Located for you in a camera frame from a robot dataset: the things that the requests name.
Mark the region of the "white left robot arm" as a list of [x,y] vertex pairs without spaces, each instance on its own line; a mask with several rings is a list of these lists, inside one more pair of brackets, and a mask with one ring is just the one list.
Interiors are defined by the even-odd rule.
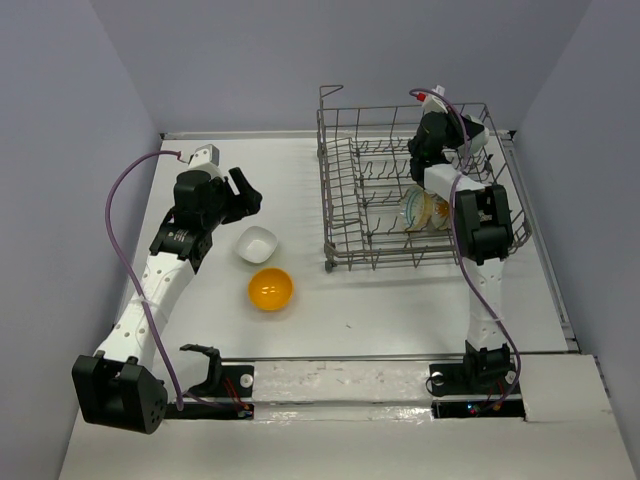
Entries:
[[241,372],[223,364],[218,349],[197,344],[185,350],[204,354],[186,375],[190,388],[174,388],[171,400],[163,381],[151,369],[156,355],[170,360],[161,333],[181,294],[191,283],[213,246],[212,233],[259,212],[261,194],[242,170],[221,177],[211,170],[180,173],[173,189],[174,204],[149,248],[142,276],[133,279],[134,293],[108,337],[91,355],[79,356],[72,379],[81,414],[89,424],[152,434],[170,409],[211,406],[217,413],[235,411],[249,417]]

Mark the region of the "white square bowl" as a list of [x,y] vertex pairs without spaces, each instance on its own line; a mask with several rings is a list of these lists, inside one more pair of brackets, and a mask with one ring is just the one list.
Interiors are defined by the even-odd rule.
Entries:
[[266,262],[278,246],[277,236],[260,226],[248,227],[235,243],[235,253],[252,264]]

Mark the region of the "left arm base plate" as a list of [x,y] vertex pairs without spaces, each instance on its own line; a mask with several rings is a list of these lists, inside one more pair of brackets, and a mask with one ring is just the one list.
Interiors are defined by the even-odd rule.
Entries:
[[184,408],[166,407],[165,420],[249,421],[254,418],[254,366],[223,364],[217,385],[205,380],[189,389]]

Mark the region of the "orange yellow bowl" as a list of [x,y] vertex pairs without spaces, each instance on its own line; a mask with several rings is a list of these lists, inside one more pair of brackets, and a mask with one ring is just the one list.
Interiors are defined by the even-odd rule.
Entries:
[[265,268],[249,281],[247,294],[250,302],[263,311],[277,311],[286,307],[294,294],[291,276],[279,268]]

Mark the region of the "teal green bowl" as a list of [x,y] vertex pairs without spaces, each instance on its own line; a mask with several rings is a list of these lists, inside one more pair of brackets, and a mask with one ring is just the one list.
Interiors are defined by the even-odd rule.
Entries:
[[473,115],[464,115],[463,121],[469,139],[469,154],[475,155],[488,143],[490,137],[489,130],[479,118]]

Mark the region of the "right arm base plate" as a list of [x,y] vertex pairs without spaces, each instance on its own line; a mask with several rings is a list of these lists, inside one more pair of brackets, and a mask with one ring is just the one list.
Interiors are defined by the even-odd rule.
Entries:
[[512,387],[514,367],[488,381],[471,385],[463,376],[460,363],[429,366],[425,388],[431,396],[435,419],[520,418],[526,417],[520,386]]

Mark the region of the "orange flower patterned bowl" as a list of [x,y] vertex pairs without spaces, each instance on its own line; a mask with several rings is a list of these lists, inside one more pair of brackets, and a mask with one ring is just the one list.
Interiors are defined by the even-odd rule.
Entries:
[[432,195],[432,214],[431,224],[438,230],[447,230],[451,225],[450,206],[447,200],[438,196]]

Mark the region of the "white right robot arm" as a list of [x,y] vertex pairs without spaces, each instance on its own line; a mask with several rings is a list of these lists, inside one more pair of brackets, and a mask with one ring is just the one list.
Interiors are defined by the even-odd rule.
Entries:
[[495,393],[513,369],[500,328],[502,273],[514,240],[508,194],[499,184],[470,178],[445,155],[458,150],[469,161],[486,144],[486,133],[473,118],[445,109],[425,113],[408,142],[413,180],[448,204],[454,251],[470,291],[462,360],[430,367],[427,387],[436,397]]

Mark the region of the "blue yellow patterned bowl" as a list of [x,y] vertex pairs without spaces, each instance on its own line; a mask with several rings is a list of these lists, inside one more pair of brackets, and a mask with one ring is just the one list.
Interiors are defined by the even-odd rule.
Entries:
[[409,187],[400,203],[400,216],[404,231],[423,230],[429,223],[432,214],[433,200],[431,196],[419,185]]

